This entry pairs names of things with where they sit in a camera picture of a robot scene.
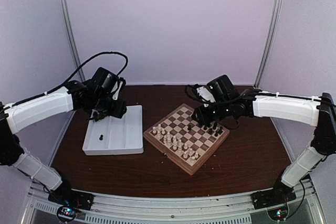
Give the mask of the wooden chess board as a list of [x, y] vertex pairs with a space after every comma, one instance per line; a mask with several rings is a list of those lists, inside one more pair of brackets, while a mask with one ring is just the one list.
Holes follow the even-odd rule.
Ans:
[[199, 126], [194, 109], [182, 104], [144, 131], [144, 138], [189, 175], [214, 154], [229, 136], [229, 129], [211, 123]]

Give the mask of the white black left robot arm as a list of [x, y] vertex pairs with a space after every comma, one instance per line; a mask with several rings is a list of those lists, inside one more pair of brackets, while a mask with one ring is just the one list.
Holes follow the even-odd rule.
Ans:
[[126, 102], [119, 93], [126, 80], [102, 67], [84, 82], [68, 79], [24, 101], [1, 105], [1, 165], [40, 182], [64, 205], [76, 197], [71, 183], [47, 164], [69, 112], [84, 110], [91, 119], [122, 118]]

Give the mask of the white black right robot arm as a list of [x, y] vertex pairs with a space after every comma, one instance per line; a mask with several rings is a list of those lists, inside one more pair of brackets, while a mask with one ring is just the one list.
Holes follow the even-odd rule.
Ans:
[[195, 109], [192, 118], [200, 125], [210, 126], [229, 116], [235, 120], [247, 118], [271, 118], [286, 148], [289, 135], [285, 129], [298, 126], [292, 136], [308, 130], [312, 136], [302, 144], [302, 152], [279, 175], [269, 192], [272, 203], [279, 204], [289, 196], [292, 188], [328, 156], [335, 154], [335, 104], [329, 93], [321, 96], [299, 96], [272, 93], [261, 89], [246, 89], [239, 92], [227, 75], [222, 75], [206, 85], [191, 87], [196, 101], [201, 105]]

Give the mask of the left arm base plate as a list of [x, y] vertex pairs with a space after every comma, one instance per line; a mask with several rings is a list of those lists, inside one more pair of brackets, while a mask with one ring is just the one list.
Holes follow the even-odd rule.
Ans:
[[51, 191], [48, 195], [48, 200], [79, 210], [90, 210], [93, 204], [94, 195], [75, 190]]

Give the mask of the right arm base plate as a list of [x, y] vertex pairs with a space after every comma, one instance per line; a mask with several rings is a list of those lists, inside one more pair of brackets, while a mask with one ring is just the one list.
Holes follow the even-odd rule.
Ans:
[[285, 204], [288, 201], [295, 200], [296, 198], [296, 194], [292, 189], [284, 190], [272, 188], [269, 190], [257, 191], [251, 194], [255, 210]]

